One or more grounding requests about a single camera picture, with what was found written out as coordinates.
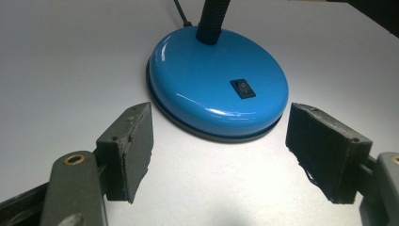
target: black rocker switch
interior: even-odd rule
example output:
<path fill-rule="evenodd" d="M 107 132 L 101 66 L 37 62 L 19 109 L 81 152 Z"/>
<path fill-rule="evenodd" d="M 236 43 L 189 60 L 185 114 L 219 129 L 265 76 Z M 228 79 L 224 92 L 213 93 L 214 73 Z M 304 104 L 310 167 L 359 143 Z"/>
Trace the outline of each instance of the black rocker switch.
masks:
<path fill-rule="evenodd" d="M 256 96 L 253 89 L 249 86 L 247 80 L 237 79 L 237 80 L 232 80 L 230 83 L 232 84 L 238 95 L 241 97 L 241 99 L 246 99 Z"/>

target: power cord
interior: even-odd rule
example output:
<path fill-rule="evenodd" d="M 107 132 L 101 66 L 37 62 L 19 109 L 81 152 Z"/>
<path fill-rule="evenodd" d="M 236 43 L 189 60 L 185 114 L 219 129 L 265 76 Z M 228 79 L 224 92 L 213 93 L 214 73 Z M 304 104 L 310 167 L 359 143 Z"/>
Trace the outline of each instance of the power cord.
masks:
<path fill-rule="evenodd" d="M 187 18 L 185 18 L 185 15 L 182 10 L 182 7 L 180 6 L 179 0 L 173 0 L 173 1 L 175 2 L 176 8 L 179 11 L 180 16 L 182 17 L 183 27 L 192 26 L 191 22 L 187 21 Z"/>

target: white surface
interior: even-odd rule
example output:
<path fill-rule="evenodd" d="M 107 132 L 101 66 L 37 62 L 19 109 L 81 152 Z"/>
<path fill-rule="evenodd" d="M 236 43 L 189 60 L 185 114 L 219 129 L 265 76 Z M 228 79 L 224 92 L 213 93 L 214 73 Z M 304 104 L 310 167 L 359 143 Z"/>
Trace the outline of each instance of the white surface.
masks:
<path fill-rule="evenodd" d="M 197 24 L 203 1 L 182 0 Z M 61 155 L 92 151 L 131 105 L 148 102 L 145 65 L 180 28 L 161 0 L 0 1 L 0 202 L 48 181 Z M 289 102 L 317 106 L 399 147 L 399 41 L 347 4 L 232 1 L 224 28 L 259 43 L 286 73 Z M 106 202 L 110 225 L 360 225 L 333 205 L 284 145 L 289 105 L 266 137 L 218 144 L 154 107 L 150 169 L 133 205 Z"/>

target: desk lamp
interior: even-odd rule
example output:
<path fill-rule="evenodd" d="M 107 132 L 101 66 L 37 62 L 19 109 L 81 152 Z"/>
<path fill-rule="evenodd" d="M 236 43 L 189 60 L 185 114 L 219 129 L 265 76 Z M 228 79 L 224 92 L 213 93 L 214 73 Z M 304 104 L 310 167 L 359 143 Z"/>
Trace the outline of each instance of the desk lamp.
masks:
<path fill-rule="evenodd" d="M 264 136 L 287 104 L 276 60 L 255 42 L 222 29 L 230 0 L 206 0 L 198 26 L 166 35 L 147 65 L 150 95 L 185 131 L 217 142 Z"/>

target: flexible black neck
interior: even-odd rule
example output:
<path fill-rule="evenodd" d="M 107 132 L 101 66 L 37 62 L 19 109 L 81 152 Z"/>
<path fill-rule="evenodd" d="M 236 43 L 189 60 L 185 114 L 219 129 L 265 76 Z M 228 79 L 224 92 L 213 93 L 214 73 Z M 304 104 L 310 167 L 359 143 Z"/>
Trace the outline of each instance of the flexible black neck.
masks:
<path fill-rule="evenodd" d="M 219 40 L 221 27 L 230 0 L 206 0 L 203 6 L 196 38 L 200 42 L 214 45 Z"/>

